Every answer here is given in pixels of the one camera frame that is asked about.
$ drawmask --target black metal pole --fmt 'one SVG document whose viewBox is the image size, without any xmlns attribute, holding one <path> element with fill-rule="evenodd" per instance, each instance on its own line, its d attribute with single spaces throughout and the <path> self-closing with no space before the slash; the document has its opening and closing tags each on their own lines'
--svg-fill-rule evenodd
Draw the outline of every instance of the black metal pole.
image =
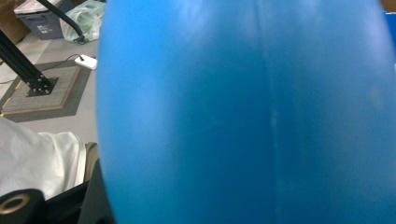
<svg viewBox="0 0 396 224">
<path fill-rule="evenodd" d="M 35 93 L 50 94 L 53 85 L 0 30 L 0 58 Z"/>
<path fill-rule="evenodd" d="M 49 11 L 53 12 L 56 16 L 61 18 L 76 31 L 78 38 L 74 40 L 75 42 L 78 42 L 79 44 L 85 44 L 85 36 L 83 35 L 79 26 L 72 19 L 66 16 L 66 14 L 64 14 L 59 8 L 55 7 L 49 1 L 47 0 L 36 0 L 36 1 L 39 2 L 41 5 L 43 5 L 44 7 L 46 7 Z"/>
</svg>

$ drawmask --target concrete floor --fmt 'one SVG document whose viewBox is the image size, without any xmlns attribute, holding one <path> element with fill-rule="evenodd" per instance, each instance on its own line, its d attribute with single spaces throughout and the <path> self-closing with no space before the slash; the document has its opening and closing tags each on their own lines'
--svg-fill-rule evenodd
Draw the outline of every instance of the concrete floor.
<svg viewBox="0 0 396 224">
<path fill-rule="evenodd" d="M 85 54 L 96 57 L 98 41 L 80 45 L 66 42 L 64 39 L 40 40 L 30 33 L 17 46 L 33 64 L 36 64 L 64 61 L 72 54 Z M 3 63 L 0 66 L 0 82 L 8 81 L 15 77 L 15 73 L 6 64 Z M 72 132 L 84 139 L 86 143 L 97 142 L 95 82 L 96 71 L 92 71 L 75 116 L 21 122 L 20 125 L 36 132 Z M 4 95 L 8 87 L 9 84 L 0 85 L 0 96 Z"/>
</svg>

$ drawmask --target person's leg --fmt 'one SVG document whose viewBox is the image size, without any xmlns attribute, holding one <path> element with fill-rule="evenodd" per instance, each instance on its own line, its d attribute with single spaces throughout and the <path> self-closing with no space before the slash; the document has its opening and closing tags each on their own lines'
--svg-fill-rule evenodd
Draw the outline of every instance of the person's leg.
<svg viewBox="0 0 396 224">
<path fill-rule="evenodd" d="M 99 150 L 96 143 L 90 142 L 85 145 L 85 148 L 87 149 L 87 159 L 85 162 L 84 182 L 91 179 L 93 167 L 99 159 Z"/>
</svg>

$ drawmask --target black metal leg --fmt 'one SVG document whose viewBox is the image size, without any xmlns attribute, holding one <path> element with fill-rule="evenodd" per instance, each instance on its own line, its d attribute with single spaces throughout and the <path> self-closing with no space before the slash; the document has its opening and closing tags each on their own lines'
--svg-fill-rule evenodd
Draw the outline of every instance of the black metal leg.
<svg viewBox="0 0 396 224">
<path fill-rule="evenodd" d="M 53 85 L 0 30 L 0 58 L 38 94 L 50 94 Z"/>
</svg>

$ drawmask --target brass ring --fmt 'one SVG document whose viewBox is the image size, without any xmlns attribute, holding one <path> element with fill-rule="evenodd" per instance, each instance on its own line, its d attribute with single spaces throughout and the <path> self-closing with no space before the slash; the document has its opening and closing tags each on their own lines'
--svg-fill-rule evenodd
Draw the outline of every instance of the brass ring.
<svg viewBox="0 0 396 224">
<path fill-rule="evenodd" d="M 19 194 L 7 199 L 5 202 L 0 204 L 0 215 L 6 215 L 20 210 L 29 202 L 29 199 L 30 197 L 28 194 Z M 21 200 L 21 202 L 11 207 L 7 207 L 9 203 L 14 202 L 15 200 Z"/>
</svg>

